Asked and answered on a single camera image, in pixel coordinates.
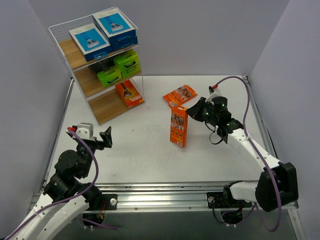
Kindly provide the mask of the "green black Gillette Labs box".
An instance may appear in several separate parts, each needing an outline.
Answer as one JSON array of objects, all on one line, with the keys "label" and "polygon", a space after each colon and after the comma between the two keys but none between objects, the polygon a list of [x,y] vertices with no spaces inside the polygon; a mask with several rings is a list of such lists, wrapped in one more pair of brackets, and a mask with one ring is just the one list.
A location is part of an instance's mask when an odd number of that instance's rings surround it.
[{"label": "green black Gillette Labs box", "polygon": [[138,54],[133,50],[127,50],[113,58],[114,65],[121,71],[127,70],[139,63]]},{"label": "green black Gillette Labs box", "polygon": [[141,71],[140,65],[135,64],[128,68],[126,67],[121,68],[121,75],[123,79],[128,79],[131,76],[138,74],[140,71]]},{"label": "green black Gillette Labs box", "polygon": [[121,70],[114,65],[112,58],[99,61],[91,65],[90,69],[104,88],[122,80]]}]

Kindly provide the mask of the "orange Gillette Fusion5 box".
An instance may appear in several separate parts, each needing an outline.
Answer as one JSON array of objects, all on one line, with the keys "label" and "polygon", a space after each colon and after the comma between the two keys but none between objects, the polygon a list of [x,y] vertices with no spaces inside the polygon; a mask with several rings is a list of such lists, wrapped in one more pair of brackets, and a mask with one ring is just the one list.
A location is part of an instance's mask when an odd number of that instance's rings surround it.
[{"label": "orange Gillette Fusion5 box", "polygon": [[184,106],[176,106],[171,109],[169,139],[175,145],[184,148],[187,143],[188,114]]},{"label": "orange Gillette Fusion5 box", "polygon": [[142,95],[131,79],[117,84],[115,89],[128,108],[136,107],[144,102]]}]

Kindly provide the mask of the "blue white Harry's box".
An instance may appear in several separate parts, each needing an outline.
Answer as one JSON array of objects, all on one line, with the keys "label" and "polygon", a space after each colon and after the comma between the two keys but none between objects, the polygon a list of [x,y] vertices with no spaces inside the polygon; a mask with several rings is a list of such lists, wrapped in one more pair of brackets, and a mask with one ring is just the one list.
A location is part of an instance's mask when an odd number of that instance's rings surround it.
[{"label": "blue white Harry's box", "polygon": [[111,45],[130,42],[137,36],[136,27],[117,7],[96,12],[92,18]]}]

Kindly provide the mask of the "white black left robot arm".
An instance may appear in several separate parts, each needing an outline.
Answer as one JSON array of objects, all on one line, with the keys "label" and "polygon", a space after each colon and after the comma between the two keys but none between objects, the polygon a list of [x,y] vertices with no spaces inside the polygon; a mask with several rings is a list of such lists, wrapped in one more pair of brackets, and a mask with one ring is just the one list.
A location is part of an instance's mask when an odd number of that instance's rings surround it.
[{"label": "white black left robot arm", "polygon": [[79,123],[67,128],[66,133],[76,141],[75,150],[62,152],[55,164],[55,173],[44,187],[38,201],[23,222],[6,237],[8,240],[36,240],[42,236],[52,239],[77,215],[98,209],[103,194],[91,182],[79,180],[88,177],[91,166],[99,172],[96,151],[113,146],[112,128],[100,132],[101,140],[93,136],[91,123]]}]

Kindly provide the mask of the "orange Gillette cartridge box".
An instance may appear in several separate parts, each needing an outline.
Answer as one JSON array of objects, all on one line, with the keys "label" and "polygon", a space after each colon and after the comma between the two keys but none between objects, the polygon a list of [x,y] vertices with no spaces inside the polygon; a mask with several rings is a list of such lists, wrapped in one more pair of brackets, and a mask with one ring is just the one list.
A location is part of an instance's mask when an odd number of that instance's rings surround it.
[{"label": "orange Gillette cartridge box", "polygon": [[189,100],[195,98],[197,95],[197,92],[189,85],[182,85],[181,87],[164,95],[162,99],[172,109],[173,107],[178,107],[185,104]]}]

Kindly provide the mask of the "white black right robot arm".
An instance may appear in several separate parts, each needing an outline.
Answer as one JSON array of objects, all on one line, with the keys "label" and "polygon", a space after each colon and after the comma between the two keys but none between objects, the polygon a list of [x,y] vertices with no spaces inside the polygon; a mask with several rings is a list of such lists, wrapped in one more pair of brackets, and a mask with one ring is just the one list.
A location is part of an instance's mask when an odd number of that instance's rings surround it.
[{"label": "white black right robot arm", "polygon": [[290,162],[273,157],[245,132],[244,125],[228,111],[228,100],[216,96],[199,101],[186,110],[198,122],[215,127],[217,135],[233,147],[259,174],[258,181],[239,180],[223,188],[222,200],[227,206],[239,201],[254,202],[266,212],[293,203],[299,198],[297,170]]}]

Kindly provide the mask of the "blue Harry's razor box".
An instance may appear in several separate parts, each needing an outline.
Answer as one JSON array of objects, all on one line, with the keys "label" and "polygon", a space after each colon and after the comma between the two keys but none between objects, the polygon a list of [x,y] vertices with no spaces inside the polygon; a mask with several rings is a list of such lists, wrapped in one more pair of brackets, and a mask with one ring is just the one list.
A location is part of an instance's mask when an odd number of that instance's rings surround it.
[{"label": "blue Harry's razor box", "polygon": [[136,45],[138,43],[138,37],[131,37],[121,41],[117,41],[116,43],[111,44],[112,51],[118,51],[130,47],[132,45]]},{"label": "blue Harry's razor box", "polygon": [[104,58],[113,51],[109,41],[94,23],[71,29],[68,32],[87,62]]}]

